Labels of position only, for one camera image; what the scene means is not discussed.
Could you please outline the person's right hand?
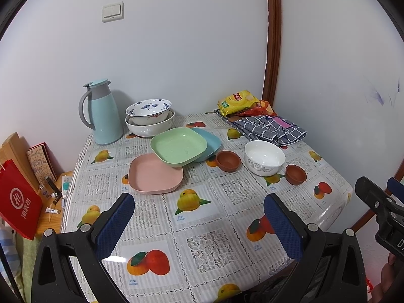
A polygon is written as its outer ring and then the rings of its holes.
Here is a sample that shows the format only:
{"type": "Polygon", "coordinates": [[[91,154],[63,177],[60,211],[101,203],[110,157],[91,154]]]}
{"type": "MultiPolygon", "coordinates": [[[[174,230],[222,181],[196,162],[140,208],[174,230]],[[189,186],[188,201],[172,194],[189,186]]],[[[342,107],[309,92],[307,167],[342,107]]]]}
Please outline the person's right hand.
{"type": "Polygon", "coordinates": [[[371,291],[371,298],[368,300],[368,303],[381,302],[385,298],[387,292],[396,279],[396,272],[394,271],[395,262],[395,255],[389,253],[388,262],[383,266],[381,271],[381,282],[377,284],[371,291]]]}

